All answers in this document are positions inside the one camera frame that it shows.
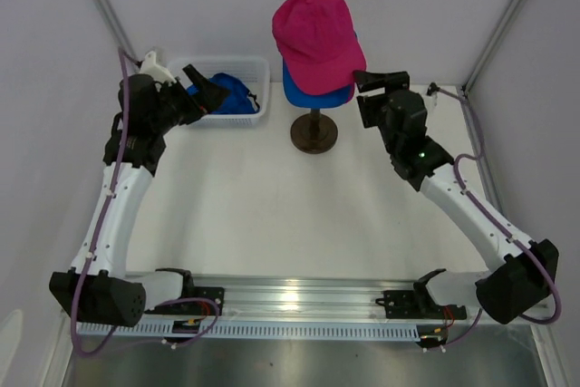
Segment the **blue cap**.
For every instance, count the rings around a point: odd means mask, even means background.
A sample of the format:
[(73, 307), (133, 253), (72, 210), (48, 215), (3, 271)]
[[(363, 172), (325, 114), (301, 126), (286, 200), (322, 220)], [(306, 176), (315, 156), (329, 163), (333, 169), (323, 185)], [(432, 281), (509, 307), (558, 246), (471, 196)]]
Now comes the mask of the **blue cap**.
[(227, 73), (216, 73), (210, 79), (212, 83), (229, 90), (229, 95), (212, 112), (212, 115), (255, 114), (260, 110), (257, 97), (237, 77)]
[(360, 64), (361, 49), (355, 31), (324, 38), (319, 44), (275, 37), (282, 56), (286, 98), (294, 106), (336, 108), (336, 91), (353, 87), (353, 70)]

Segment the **pink cap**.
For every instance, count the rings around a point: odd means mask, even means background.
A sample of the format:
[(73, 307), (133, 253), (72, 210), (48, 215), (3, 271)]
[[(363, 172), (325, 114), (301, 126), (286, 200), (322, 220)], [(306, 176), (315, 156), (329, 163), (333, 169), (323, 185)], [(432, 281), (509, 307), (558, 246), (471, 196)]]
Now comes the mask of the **pink cap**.
[(342, 89), (367, 66), (345, 0), (285, 0), (272, 35), (297, 87), (310, 95)]
[(344, 105), (353, 98), (354, 88), (352, 86), (346, 86), (340, 90), (337, 90), (336, 94), (338, 105)]

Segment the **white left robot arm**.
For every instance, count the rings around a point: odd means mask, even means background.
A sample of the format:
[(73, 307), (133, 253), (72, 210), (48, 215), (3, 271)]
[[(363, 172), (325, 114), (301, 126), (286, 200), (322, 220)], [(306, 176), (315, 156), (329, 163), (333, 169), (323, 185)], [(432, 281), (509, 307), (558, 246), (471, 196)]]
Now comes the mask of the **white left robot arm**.
[(166, 149), (165, 135), (218, 110), (229, 90), (192, 65), (183, 69), (195, 88), (152, 73), (126, 75), (120, 83), (118, 112), (103, 155), (101, 193), (87, 235), (65, 272), (55, 272), (49, 290), (76, 322), (133, 327), (161, 305), (187, 314), (196, 293), (186, 287), (189, 273), (161, 268), (129, 279), (127, 255), (140, 203)]

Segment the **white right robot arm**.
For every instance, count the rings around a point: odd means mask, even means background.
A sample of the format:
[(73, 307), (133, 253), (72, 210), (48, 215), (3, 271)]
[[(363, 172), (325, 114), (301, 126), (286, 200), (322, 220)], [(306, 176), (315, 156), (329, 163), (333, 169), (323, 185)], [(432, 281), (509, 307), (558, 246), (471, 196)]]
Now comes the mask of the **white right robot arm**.
[(452, 157), (428, 135), (428, 110), (408, 73), (356, 71), (353, 78), (362, 124), (379, 130), (395, 172), (451, 219), (486, 266), (478, 273), (438, 269), (416, 281), (417, 314), (432, 318), (458, 305), (477, 307), (500, 324), (555, 323), (562, 314), (556, 246), (535, 241), (469, 186), (459, 168), (468, 154)]

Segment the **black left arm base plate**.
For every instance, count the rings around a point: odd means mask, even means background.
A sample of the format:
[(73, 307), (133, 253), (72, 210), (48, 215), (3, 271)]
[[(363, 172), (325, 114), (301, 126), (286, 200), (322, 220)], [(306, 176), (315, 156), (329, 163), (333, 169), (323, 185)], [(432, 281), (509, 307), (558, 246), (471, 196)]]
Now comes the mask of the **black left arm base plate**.
[(197, 298), (197, 302), (179, 303), (179, 312), (194, 316), (221, 313), (225, 302), (225, 288), (219, 286), (193, 286), (183, 291), (182, 298)]

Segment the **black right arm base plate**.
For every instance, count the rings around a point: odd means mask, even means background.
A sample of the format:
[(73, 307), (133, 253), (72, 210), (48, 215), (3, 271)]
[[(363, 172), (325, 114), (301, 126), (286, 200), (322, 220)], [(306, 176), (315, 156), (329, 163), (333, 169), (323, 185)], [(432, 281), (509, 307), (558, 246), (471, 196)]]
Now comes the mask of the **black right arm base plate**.
[(438, 305), (428, 293), (429, 281), (443, 272), (443, 268), (429, 272), (415, 281), (411, 290), (384, 290), (374, 303), (384, 309), (387, 319), (443, 320), (445, 314), (451, 314), (451, 319), (466, 320), (465, 306)]

